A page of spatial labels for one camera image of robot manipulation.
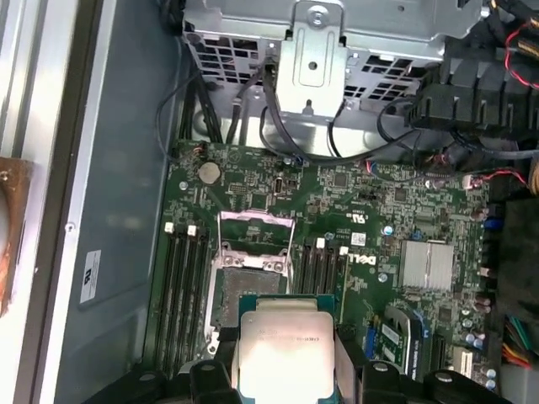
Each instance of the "aluminum heatsink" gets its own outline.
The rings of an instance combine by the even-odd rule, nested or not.
[[[454,251],[448,244],[404,241],[399,286],[451,290]]]

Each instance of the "integrated circuit chip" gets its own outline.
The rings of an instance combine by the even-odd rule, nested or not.
[[[451,290],[455,248],[438,242],[402,243],[399,285],[429,290]]]
[[[335,173],[334,187],[346,188],[348,185],[348,175],[346,173]]]
[[[440,307],[438,310],[438,320],[440,322],[451,323],[453,311],[450,307]]]
[[[408,191],[404,188],[395,188],[395,202],[406,202]]]

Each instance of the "cable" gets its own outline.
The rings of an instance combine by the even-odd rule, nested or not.
[[[402,103],[413,103],[415,100],[415,98],[397,98],[397,99],[394,99],[391,103],[388,103],[386,104],[386,106],[382,109],[382,111],[380,111],[380,114],[378,114],[377,118],[376,118],[376,129],[378,130],[378,133],[380,134],[380,136],[382,137],[382,139],[384,141],[387,141],[387,142],[390,142],[390,141],[393,141],[393,136],[390,136],[389,133],[387,133],[387,131],[384,129],[384,126],[382,124],[382,116],[387,112],[388,109],[390,109],[391,107],[394,107],[395,105],[398,105],[398,104],[402,104]],[[408,151],[412,151],[412,149],[402,143],[398,143],[398,146],[405,149],[405,150],[408,150]]]
[[[211,102],[208,88],[206,87],[202,73],[197,69],[195,76],[196,94],[199,97],[200,108],[204,115],[205,126],[208,130],[208,137],[214,143],[222,143],[221,127],[213,103]]]
[[[491,156],[496,160],[526,160],[539,156],[539,149],[523,150],[523,151],[501,151],[492,150],[483,146],[482,144],[472,143],[464,136],[462,136],[457,130],[450,130],[451,137],[455,139],[455,142],[460,146],[468,149],[470,152],[481,152]]]
[[[531,88],[534,88],[535,90],[539,89],[539,83],[536,83],[536,82],[530,82],[526,79],[524,79],[519,73],[515,72],[515,70],[513,70],[513,68],[511,67],[511,49],[510,49],[510,45],[511,45],[511,41],[516,38],[516,36],[518,36],[518,34],[524,29],[524,28],[527,28],[527,24],[523,24],[521,25],[518,29],[516,29],[515,31],[513,31],[511,34],[509,34],[509,36],[507,37],[507,39],[505,40],[505,58],[504,58],[504,67],[505,67],[505,70],[515,79],[517,80],[520,84],[522,84],[523,86],[527,86],[527,87],[531,87]]]
[[[516,331],[519,333],[520,339],[522,340],[522,343],[524,343],[524,346],[526,347],[526,349],[530,350],[531,349],[530,341],[528,337],[526,336],[526,332],[524,331],[522,324],[520,324],[520,321],[515,317],[511,317],[510,321],[513,324],[513,326],[515,326]]]
[[[179,162],[179,159],[168,154],[167,147],[164,145],[164,140],[163,140],[162,131],[161,131],[161,114],[163,113],[163,109],[165,105],[168,104],[168,101],[170,101],[174,97],[174,95],[176,95],[181,89],[185,88],[193,80],[195,80],[198,74],[199,72],[197,70],[196,72],[191,74],[191,76],[189,76],[185,81],[179,82],[174,88],[174,90],[172,90],[165,98],[163,98],[163,100],[161,100],[161,102],[157,106],[157,110],[155,113],[153,133],[156,136],[157,144],[159,145],[161,152],[167,158],[168,162],[176,163],[176,162]]]
[[[264,145],[264,147],[266,149],[268,149],[270,152],[272,152],[273,154],[275,154],[276,156],[278,157],[281,157],[281,158],[291,158],[291,156],[287,155],[286,153],[282,152],[282,151],[278,151],[276,150],[272,145],[270,145],[270,143],[266,140],[265,136],[264,136],[264,122],[266,120],[266,111],[268,110],[268,107],[264,107],[262,109],[262,114],[260,115],[260,124],[259,124],[259,136],[260,136],[260,141],[262,141],[262,144]]]
[[[242,103],[243,103],[243,96],[249,90],[254,84],[256,84],[260,78],[262,78],[262,71],[264,69],[264,64],[259,67],[259,69],[254,73],[239,89],[239,91],[236,94],[236,98],[234,99],[234,104],[232,106],[232,121],[230,123],[230,127],[228,128],[227,132],[227,139],[225,142],[228,145],[231,145],[234,141],[234,136],[236,135],[237,125],[239,124],[239,120],[241,118],[242,114]]]
[[[345,164],[353,164],[358,161],[366,160],[367,158],[370,158],[374,155],[376,155],[379,152],[383,152],[386,149],[395,146],[398,142],[403,141],[404,139],[407,139],[415,133],[415,130],[411,130],[409,132],[406,132],[403,135],[400,135],[398,138],[394,139],[390,143],[387,143],[385,145],[379,146],[376,149],[365,151],[360,154],[356,154],[354,156],[350,157],[343,157],[343,158],[332,158],[332,157],[318,157],[318,158],[312,158],[308,156],[295,142],[290,133],[285,128],[285,125],[283,124],[282,119],[279,115],[279,107],[277,105],[277,97],[275,95],[275,91],[273,89],[273,83],[272,83],[272,77],[270,75],[269,71],[266,71],[263,75],[262,80],[263,86],[264,86],[264,92],[266,94],[266,103],[268,105],[268,111],[271,116],[271,119],[274,122],[275,128],[277,130],[277,133],[279,134],[280,138],[285,142],[285,144],[292,149],[292,152],[294,155],[300,157],[305,162],[309,162],[315,166],[320,167],[332,167],[337,165],[345,165]]]
[[[337,146],[335,145],[335,139],[334,139],[334,127],[335,127],[335,120],[343,113],[344,106],[346,105],[346,101],[343,99],[343,102],[340,103],[339,109],[337,109],[337,114],[335,114],[335,117],[331,122],[328,123],[328,141],[329,141],[329,151],[333,153],[336,157],[342,157],[339,151],[337,150]]]

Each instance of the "small chip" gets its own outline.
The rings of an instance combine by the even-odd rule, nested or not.
[[[352,246],[364,247],[367,241],[367,235],[365,233],[352,233],[352,240],[350,244]]]
[[[438,320],[440,322],[450,323],[452,318],[452,310],[448,307],[441,307],[438,310]]]
[[[408,191],[404,188],[395,189],[395,201],[396,202],[406,202],[408,198]]]
[[[335,173],[334,186],[346,188],[346,185],[348,185],[348,176],[345,173]]]

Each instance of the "wire bundle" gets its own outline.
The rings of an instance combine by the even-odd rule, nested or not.
[[[504,344],[502,354],[504,359],[522,368],[531,369],[536,361],[536,354],[531,346],[522,323],[515,317],[508,317],[505,322]]]

